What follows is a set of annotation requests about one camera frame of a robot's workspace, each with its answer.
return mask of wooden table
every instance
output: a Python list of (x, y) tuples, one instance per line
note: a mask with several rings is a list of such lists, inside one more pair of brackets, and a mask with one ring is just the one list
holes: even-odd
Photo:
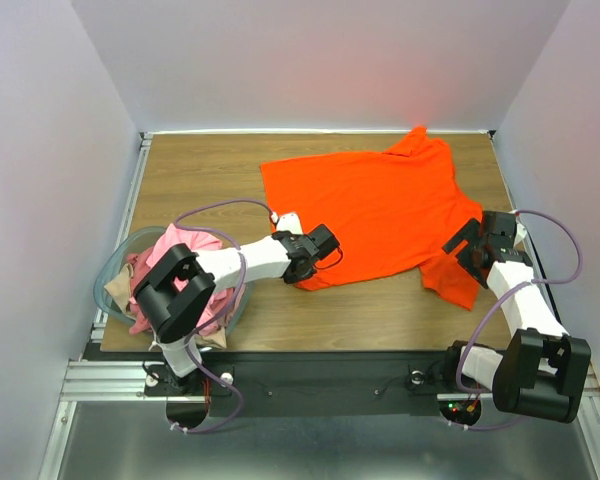
[[(485, 209), (509, 210), (505, 186), (486, 135), (440, 135), (449, 143), (462, 190)], [(179, 214), (237, 197), (264, 200), (259, 165), (277, 159), (349, 150), (382, 151), (401, 135), (156, 135), (153, 137), (131, 231), (166, 226)], [(269, 233), (266, 212), (249, 204), (199, 214), (192, 224), (220, 228), (241, 243)], [(389, 278), (306, 292), (280, 280), (255, 285), (228, 339), (234, 351), (444, 349), (468, 339), (495, 301), (482, 290), (472, 311), (422, 287), (417, 269)], [(147, 335), (131, 336), (109, 319), (103, 351), (146, 351)], [(480, 337), (508, 344), (498, 313)]]

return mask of wall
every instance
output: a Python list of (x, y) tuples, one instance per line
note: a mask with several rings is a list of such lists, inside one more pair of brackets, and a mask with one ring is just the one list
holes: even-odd
[[(553, 288), (565, 326), (587, 338), (600, 376), (600, 0), (573, 0), (495, 136), (519, 208), (563, 219), (585, 266)], [(531, 223), (547, 275), (568, 274), (574, 253), (558, 230)]]
[(568, 0), (72, 0), (143, 131), (491, 129)]
[(0, 2), (0, 479), (37, 478), (137, 148), (70, 3)]

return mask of plastic bin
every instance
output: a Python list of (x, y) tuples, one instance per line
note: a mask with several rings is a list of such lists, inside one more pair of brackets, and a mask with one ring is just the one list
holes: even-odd
[[(142, 253), (147, 248), (155, 245), (156, 241), (162, 236), (167, 229), (165, 227), (146, 227), (137, 232), (132, 233), (126, 240), (124, 240), (120, 246), (113, 252), (113, 255), (104, 264), (102, 270), (96, 278), (96, 282), (93, 286), (93, 298), (95, 299), (98, 307), (102, 309), (111, 317), (115, 317), (118, 320), (128, 324), (129, 326), (134, 324), (134, 320), (123, 314), (116, 303), (113, 301), (111, 296), (104, 289), (104, 286), (113, 280), (122, 269), (122, 266), (126, 263), (127, 255), (130, 253)], [(251, 296), (253, 286), (250, 284), (246, 285), (240, 305), (236, 309), (229, 326), (226, 328), (226, 334), (231, 333), (238, 320), (242, 316), (244, 308)]]

